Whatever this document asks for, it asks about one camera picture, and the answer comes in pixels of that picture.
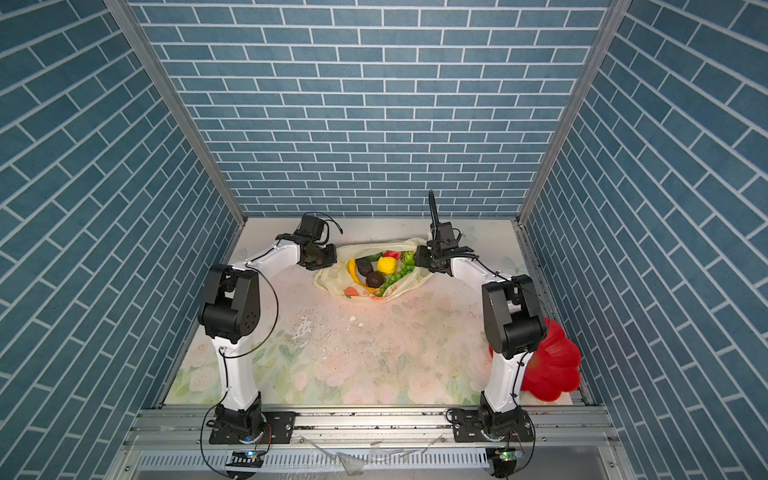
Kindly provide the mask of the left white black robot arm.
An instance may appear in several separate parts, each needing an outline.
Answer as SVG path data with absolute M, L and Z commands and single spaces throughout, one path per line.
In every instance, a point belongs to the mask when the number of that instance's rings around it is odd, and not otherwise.
M 212 341 L 222 375 L 222 398 L 213 407 L 214 417 L 204 422 L 211 429 L 209 442 L 221 445 L 286 444 L 295 417 L 267 415 L 253 375 L 250 356 L 266 341 L 255 344 L 251 337 L 262 314 L 261 289 L 273 295 L 271 279 L 294 265 L 308 271 L 333 266 L 336 247 L 330 243 L 332 226 L 338 223 L 327 214 L 304 214 L 292 233 L 276 236 L 274 243 L 233 264 L 210 268 L 202 290 L 198 322 Z M 272 438 L 272 428 L 282 424 L 285 434 Z

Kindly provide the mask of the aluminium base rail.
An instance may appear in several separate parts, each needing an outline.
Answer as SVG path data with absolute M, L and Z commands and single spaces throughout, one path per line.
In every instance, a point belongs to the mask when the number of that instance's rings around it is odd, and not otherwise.
M 204 408 L 141 412 L 112 479 L 630 479 L 602 407 L 532 407 L 493 438 L 447 407 L 271 406 L 254 444 L 214 445 Z

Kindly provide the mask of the yellow fake lemon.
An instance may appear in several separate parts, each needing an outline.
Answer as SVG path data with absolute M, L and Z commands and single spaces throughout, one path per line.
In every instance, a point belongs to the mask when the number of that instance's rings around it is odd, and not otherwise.
M 393 257 L 382 256 L 377 261 L 377 270 L 384 275 L 392 275 L 397 271 L 398 260 Z

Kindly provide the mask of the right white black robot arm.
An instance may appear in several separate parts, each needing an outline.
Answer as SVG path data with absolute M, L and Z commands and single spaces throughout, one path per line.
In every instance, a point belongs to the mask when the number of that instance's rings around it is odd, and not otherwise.
M 451 223 L 437 217 L 431 220 L 427 244 L 416 250 L 415 263 L 460 280 L 480 294 L 484 334 L 493 351 L 490 378 L 475 415 L 483 434 L 492 440 L 534 441 L 535 425 L 520 397 L 525 371 L 547 325 L 532 279 L 491 269 L 460 244 Z

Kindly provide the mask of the dark brown fake fruit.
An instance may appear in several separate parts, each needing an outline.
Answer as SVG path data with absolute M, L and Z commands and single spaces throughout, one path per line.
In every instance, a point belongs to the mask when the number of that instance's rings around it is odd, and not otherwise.
M 367 287 L 371 289 L 379 289 L 384 285 L 386 280 L 387 277 L 385 274 L 380 271 L 373 271 L 366 277 L 365 282 Z

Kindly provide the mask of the yellow fake banana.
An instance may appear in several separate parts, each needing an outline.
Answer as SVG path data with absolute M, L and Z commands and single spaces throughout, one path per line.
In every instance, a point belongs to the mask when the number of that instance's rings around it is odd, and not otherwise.
M 373 266 L 370 266 L 365 270 L 365 274 L 361 274 L 358 267 L 357 267 L 357 261 L 355 259 L 349 260 L 347 262 L 347 271 L 349 275 L 351 276 L 352 280 L 362 288 L 366 289 L 369 293 L 372 295 L 380 295 L 381 289 L 380 288 L 373 288 L 368 285 L 367 283 L 367 277 L 372 273 L 378 273 L 378 270 L 376 270 Z

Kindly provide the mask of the dark fake avocado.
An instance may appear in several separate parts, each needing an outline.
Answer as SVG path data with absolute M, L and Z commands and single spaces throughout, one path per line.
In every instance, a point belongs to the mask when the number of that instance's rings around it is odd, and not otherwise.
M 374 270 L 371 261 L 366 257 L 356 259 L 355 268 L 357 273 L 362 277 L 367 277 Z

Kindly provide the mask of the green fake grape bunch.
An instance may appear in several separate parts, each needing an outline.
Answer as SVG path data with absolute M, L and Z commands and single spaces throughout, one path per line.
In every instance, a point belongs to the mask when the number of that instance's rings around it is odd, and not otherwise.
M 399 280 L 410 274 L 415 268 L 415 252 L 414 251 L 399 251 L 402 253 L 401 258 L 398 260 L 397 271 L 392 275 L 386 275 L 387 280 L 381 289 L 381 296 L 383 296 L 387 290 L 392 287 Z

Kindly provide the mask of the red flower-shaped plate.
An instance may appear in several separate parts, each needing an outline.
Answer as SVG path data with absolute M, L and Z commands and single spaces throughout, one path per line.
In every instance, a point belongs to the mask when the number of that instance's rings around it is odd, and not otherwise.
M 550 318 L 545 321 L 547 334 L 527 363 L 522 391 L 538 401 L 551 403 L 580 388 L 582 356 L 557 321 Z

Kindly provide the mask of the yellow plastic fruit-print bag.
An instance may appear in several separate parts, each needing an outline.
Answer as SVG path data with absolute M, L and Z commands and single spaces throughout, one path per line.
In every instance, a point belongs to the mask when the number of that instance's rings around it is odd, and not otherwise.
M 314 286 L 354 301 L 392 300 L 422 287 L 432 276 L 416 266 L 416 250 L 426 244 L 411 238 L 338 247 L 336 263 L 317 273 Z

